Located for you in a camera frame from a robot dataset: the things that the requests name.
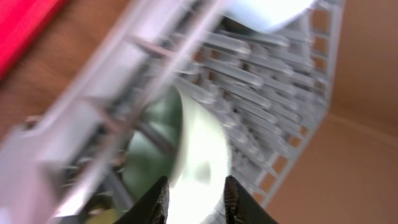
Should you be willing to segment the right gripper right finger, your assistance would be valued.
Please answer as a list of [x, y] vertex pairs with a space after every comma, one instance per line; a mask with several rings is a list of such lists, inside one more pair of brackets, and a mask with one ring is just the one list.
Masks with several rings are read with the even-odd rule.
[[224, 209], [227, 224], [278, 224], [232, 175], [225, 178]]

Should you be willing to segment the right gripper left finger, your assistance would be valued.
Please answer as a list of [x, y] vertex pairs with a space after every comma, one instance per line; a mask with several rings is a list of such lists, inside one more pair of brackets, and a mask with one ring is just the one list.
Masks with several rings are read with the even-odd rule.
[[169, 179], [162, 176], [114, 224], [166, 224], [169, 200]]

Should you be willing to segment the green bowl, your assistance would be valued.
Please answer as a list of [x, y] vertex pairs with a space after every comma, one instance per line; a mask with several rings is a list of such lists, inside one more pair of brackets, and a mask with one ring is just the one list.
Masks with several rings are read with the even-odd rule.
[[223, 197], [231, 168], [227, 135], [218, 121], [193, 98], [172, 87], [144, 113], [144, 122], [173, 147], [166, 155], [141, 131], [131, 139], [123, 181], [141, 198], [163, 175], [169, 178], [167, 223], [203, 223]]

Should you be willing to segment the small blue bowl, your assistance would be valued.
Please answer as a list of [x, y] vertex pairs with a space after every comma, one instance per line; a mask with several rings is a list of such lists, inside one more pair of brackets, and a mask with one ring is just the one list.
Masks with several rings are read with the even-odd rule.
[[277, 31], [310, 9], [316, 0], [231, 0], [224, 16], [260, 33]]

